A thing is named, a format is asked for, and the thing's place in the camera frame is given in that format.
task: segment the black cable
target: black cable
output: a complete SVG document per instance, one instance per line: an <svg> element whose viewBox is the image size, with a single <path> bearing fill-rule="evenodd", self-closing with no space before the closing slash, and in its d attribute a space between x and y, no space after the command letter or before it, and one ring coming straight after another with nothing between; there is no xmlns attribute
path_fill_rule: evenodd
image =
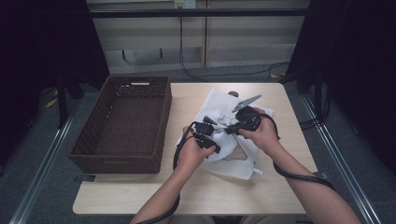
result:
<svg viewBox="0 0 396 224"><path fill-rule="evenodd" d="M274 162L273 162L273 164L274 164L274 168L275 168L276 172L286 178L322 184L322 185L325 185L335 191L335 188L332 185L332 183L330 183L329 181L327 181L325 179L322 179L317 176L311 176L311 175L295 175L295 174L287 173L287 172L281 170Z"/></svg>
<svg viewBox="0 0 396 224"><path fill-rule="evenodd" d="M183 70L183 72L189 77L196 78L196 79L201 80L203 82L208 82L207 80L201 79L199 77L196 77L196 76L193 76L192 74L190 74L190 72L187 70L186 66L184 65L184 56L183 56L183 18L180 17L179 21L180 21L180 32L179 32L180 33L180 49L179 49L179 52L178 52L178 61L180 63L181 70Z"/></svg>
<svg viewBox="0 0 396 224"><path fill-rule="evenodd" d="M269 115L267 115L267 114L260 114L260 116L261 116L261 117L265 117L265 118L267 118L267 119L269 119L269 120L272 121L272 123L274 124L274 129L275 129L277 138L279 138L279 135L278 135L278 132L277 132L276 123L275 123L275 121L273 120L273 118L271 118L271 117L270 117ZM327 187L329 187L329 188L331 188L331 189L333 189L333 190L335 191L334 186L332 185L332 183L330 183L329 181L327 181L327 180L325 180L325 179L319 178L319 177L317 177L317 176L311 176L311 175L296 175L296 174L291 174L291 173L285 172L285 171L283 171L282 169L280 169L274 162L273 162L273 164L274 164L274 168L275 168L276 172L277 172L278 174L280 174L280 175L286 177L286 178L297 179L297 180L303 180L303 181L308 181L308 182L314 182L314 183L322 184L322 185L325 185L325 186L327 186Z"/></svg>
<svg viewBox="0 0 396 224"><path fill-rule="evenodd" d="M325 103L324 103L324 107L323 107L323 114L320 116L321 120L314 118L311 120L306 120L306 121L302 121L300 122L300 127L302 130L307 130L309 128L315 127L318 124L324 122L327 117L329 117L329 113L330 113L330 106L331 106L331 94L329 91L327 91L327 96L325 99Z"/></svg>
<svg viewBox="0 0 396 224"><path fill-rule="evenodd" d="M174 162L173 162L173 169L174 170L177 167L178 155L180 154L181 149L183 148L183 146L187 142L187 140L192 138L192 136L190 136L188 138L186 138L186 137L187 137L187 134L189 133L189 131L191 130L192 125L194 125L195 123L196 122L193 122L192 124L190 124L189 128L187 129L187 131L183 133L179 144L177 144L177 148L176 148L176 152L175 152L175 156L174 156ZM175 203L172 205L171 209L169 209L167 212L165 212L164 214L159 215L157 217L151 218L149 220L139 222L138 224L153 224L153 223L157 223L157 222L159 222L161 220L164 220L164 219L172 216L176 212L179 202L180 202L180 194L178 194Z"/></svg>
<svg viewBox="0 0 396 224"><path fill-rule="evenodd" d="M189 70L187 70L185 64L184 64L184 55L183 55L183 18L179 18L179 34L180 34L180 46L179 46L179 52L178 52L178 60L180 63L181 70L189 77L198 79L203 82L209 82L208 80L203 79L203 77L222 77L222 76L250 76L250 75L257 75L260 73L265 73L268 72L268 77L264 80L264 82L268 82L270 76L271 76L271 70L274 68L277 68L283 64L289 63L289 62L282 62L282 63L273 63L270 65L268 69L264 69L261 71L257 72L251 72L251 73L232 73L232 74L213 74L213 75L204 75L204 76L194 76L192 75Z"/></svg>

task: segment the forearm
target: forearm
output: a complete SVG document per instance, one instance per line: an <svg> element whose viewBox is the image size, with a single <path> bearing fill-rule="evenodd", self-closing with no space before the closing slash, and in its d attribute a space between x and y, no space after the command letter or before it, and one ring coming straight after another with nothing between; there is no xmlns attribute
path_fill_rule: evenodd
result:
<svg viewBox="0 0 396 224"><path fill-rule="evenodd" d="M270 157L283 171L297 175L312 175L281 145ZM287 178L287 181L314 223L360 223L345 200L327 186Z"/></svg>
<svg viewBox="0 0 396 224"><path fill-rule="evenodd" d="M192 173L190 172L185 172L176 168L163 185L143 205L134 216L131 223L149 220L169 211L191 175Z"/></svg>

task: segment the black strap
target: black strap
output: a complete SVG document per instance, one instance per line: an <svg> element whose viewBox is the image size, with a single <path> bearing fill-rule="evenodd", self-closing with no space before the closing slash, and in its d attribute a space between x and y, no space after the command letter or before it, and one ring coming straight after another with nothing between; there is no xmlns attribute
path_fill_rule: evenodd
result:
<svg viewBox="0 0 396 224"><path fill-rule="evenodd" d="M271 118L271 116L267 115L267 114L260 114L261 117L265 117L269 120L271 120L274 124L274 128L275 128L275 132L277 135L277 138L280 139L280 137L278 136L277 133L277 127L276 127L276 123L273 120L273 118ZM303 181L309 181L309 182L314 182L314 183L318 183L318 184L322 184L325 185L331 189L333 189L335 191L334 186L332 185L332 183L330 183L329 181L322 179L320 177L317 176L311 176L311 175L295 175L295 174L291 174L291 173L287 173L285 171L283 171L282 169L280 169L275 163L274 163L274 168L276 170L276 172L286 178L290 178L290 179L297 179L297 180L303 180Z"/></svg>

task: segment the hand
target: hand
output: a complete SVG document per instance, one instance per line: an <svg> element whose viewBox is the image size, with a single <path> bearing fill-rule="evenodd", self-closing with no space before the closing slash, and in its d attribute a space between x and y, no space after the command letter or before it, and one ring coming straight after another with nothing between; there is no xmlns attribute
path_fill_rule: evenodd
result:
<svg viewBox="0 0 396 224"><path fill-rule="evenodd" d="M254 109L260 114L265 114L265 111L262 109L257 107L254 107ZM262 118L262 123L255 132L240 129L239 133L252 140L253 143L267 155L270 155L271 151L280 145L274 124L271 120L266 118Z"/></svg>
<svg viewBox="0 0 396 224"><path fill-rule="evenodd" d="M183 133L186 132L187 129L188 127L184 127ZM216 147L213 146L207 149L200 148L191 132L187 134L186 139L187 138L189 139L186 141L178 155L177 168L189 172L192 175L196 168L198 168L198 166L204 161L204 158L215 152Z"/></svg>

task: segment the black pole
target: black pole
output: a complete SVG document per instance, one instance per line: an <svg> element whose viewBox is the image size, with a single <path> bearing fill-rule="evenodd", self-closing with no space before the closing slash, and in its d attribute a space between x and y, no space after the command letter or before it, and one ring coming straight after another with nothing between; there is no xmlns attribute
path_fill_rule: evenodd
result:
<svg viewBox="0 0 396 224"><path fill-rule="evenodd" d="M329 9L307 8L238 8L238 9L145 9L145 10L91 10L47 12L54 16L91 18L160 18L160 17L265 17L329 15Z"/></svg>

